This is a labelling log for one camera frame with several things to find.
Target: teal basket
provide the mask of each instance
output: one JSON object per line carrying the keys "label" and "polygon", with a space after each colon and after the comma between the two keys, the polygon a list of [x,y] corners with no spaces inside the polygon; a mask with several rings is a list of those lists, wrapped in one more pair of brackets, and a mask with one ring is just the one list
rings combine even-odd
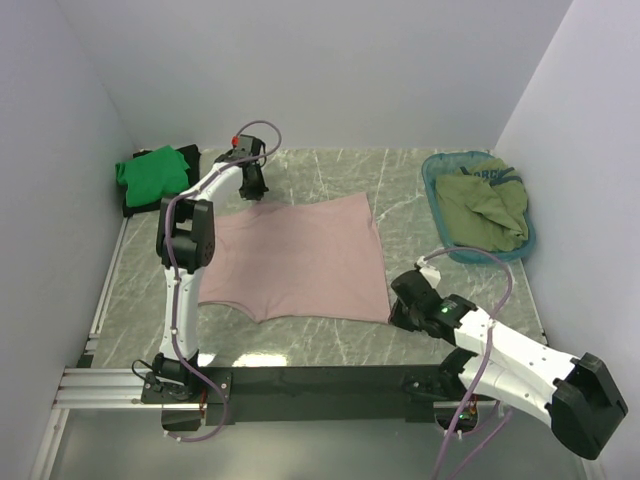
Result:
{"label": "teal basket", "polygon": [[[438,175],[454,173],[460,170],[460,167],[473,167],[491,158],[495,157],[485,152],[436,153],[427,158],[422,164],[422,178],[424,179],[427,198],[429,199],[433,219],[438,227],[440,240],[442,240],[445,248],[456,247],[458,245],[451,240],[449,231],[442,218],[442,211],[440,210],[436,197],[436,177]],[[491,252],[500,260],[505,262],[517,260],[518,258],[526,257],[533,250],[536,244],[536,231],[529,218],[529,212],[524,212],[524,218],[529,227],[529,239],[524,242],[520,248],[510,252]],[[449,257],[460,263],[492,263],[491,259],[475,252],[451,252],[449,253]]]}

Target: white wall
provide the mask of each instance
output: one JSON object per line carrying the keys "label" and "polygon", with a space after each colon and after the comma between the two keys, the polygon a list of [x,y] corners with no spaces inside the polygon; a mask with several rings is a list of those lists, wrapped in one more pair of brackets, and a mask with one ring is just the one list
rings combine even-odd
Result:
{"label": "white wall", "polygon": [[570,0],[59,0],[136,141],[493,147]]}
{"label": "white wall", "polygon": [[132,151],[53,0],[0,2],[0,477],[27,478],[91,325]]}
{"label": "white wall", "polygon": [[523,172],[539,232],[526,263],[552,345],[600,356],[630,414],[602,454],[638,478],[640,3],[575,0],[496,151]]}

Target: marble table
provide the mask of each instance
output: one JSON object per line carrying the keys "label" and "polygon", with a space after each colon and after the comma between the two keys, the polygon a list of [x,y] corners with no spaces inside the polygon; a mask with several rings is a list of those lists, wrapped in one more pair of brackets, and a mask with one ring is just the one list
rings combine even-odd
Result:
{"label": "marble table", "polygon": [[[205,173],[220,150],[205,151]],[[433,150],[291,149],[270,158],[265,200],[309,204],[366,192],[378,223],[387,282],[414,261],[441,247],[424,191],[420,167]],[[217,214],[247,208],[233,195]],[[92,367],[127,368],[137,358],[152,360],[163,331],[165,284],[155,253],[158,213],[135,215],[127,224],[120,260]],[[490,309],[505,288],[495,266],[463,265],[447,256],[434,261],[442,273],[441,295],[457,293]],[[514,291],[498,319],[545,342],[522,262],[512,262]],[[394,295],[389,290],[390,300]],[[256,324],[222,305],[199,309],[201,360],[221,366],[410,365],[440,363],[452,350],[443,340],[388,325],[333,318],[278,318]]]}

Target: folded pink fabric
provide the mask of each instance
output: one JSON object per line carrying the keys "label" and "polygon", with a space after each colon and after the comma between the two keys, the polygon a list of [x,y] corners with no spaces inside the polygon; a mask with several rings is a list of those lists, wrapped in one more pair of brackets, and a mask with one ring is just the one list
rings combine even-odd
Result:
{"label": "folded pink fabric", "polygon": [[258,203],[215,219],[200,303],[256,322],[319,316],[386,323],[382,246],[364,193],[313,205]]}

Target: olive green cloth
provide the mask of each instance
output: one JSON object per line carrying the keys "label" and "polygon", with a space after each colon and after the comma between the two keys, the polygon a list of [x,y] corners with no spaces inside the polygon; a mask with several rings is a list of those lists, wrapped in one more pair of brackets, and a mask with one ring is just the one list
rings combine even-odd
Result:
{"label": "olive green cloth", "polygon": [[438,176],[436,196],[457,245],[509,252],[529,238],[527,192],[518,173],[499,158]]}
{"label": "olive green cloth", "polygon": [[128,162],[116,164],[116,181],[127,186],[127,207],[139,207],[164,195],[189,188],[189,164],[180,152],[166,146]]}

